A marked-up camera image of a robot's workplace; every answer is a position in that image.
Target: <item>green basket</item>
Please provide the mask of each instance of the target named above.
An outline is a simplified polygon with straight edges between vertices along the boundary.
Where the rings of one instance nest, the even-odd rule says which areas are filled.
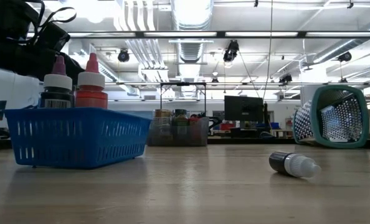
[[[361,90],[350,86],[318,88],[313,99],[298,109],[293,118],[293,137],[298,144],[361,147],[368,134],[365,97]]]

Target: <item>computer monitor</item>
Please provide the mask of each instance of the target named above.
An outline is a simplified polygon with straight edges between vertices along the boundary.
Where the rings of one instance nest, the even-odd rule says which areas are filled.
[[[225,96],[225,120],[263,122],[262,98]]]

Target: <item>white bottle cap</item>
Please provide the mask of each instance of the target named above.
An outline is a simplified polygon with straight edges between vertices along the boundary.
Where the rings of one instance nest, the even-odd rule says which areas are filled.
[[[105,87],[105,77],[100,73],[95,72],[82,72],[78,75],[78,86],[92,85]]]
[[[285,160],[285,170],[295,177],[313,177],[321,172],[321,167],[311,158],[301,154],[290,154]]]
[[[48,74],[44,77],[44,88],[45,87],[60,87],[68,90],[72,90],[73,80],[65,75]]]

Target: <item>plastic basket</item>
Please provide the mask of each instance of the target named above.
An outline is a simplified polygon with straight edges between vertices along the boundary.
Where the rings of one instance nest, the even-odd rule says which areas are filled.
[[[143,154],[150,120],[100,108],[6,110],[20,165],[91,169]]]
[[[182,129],[180,134],[173,135],[175,129]],[[167,128],[160,126],[150,126],[148,136],[148,146],[206,146],[209,132],[209,118],[201,118],[196,124],[178,127],[170,126]]]
[[[335,148],[364,146],[369,134],[369,115],[361,90],[350,86],[318,88],[313,99],[294,115],[297,143]]]

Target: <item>desk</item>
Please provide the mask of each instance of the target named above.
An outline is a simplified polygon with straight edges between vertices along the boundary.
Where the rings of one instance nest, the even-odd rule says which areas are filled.
[[[274,151],[313,158],[312,179],[277,174]],[[370,223],[370,150],[294,144],[149,147],[94,170],[19,166],[0,151],[0,224]]]
[[[271,131],[277,138],[279,138],[279,133],[282,133],[282,138],[293,138],[293,130],[272,129]]]

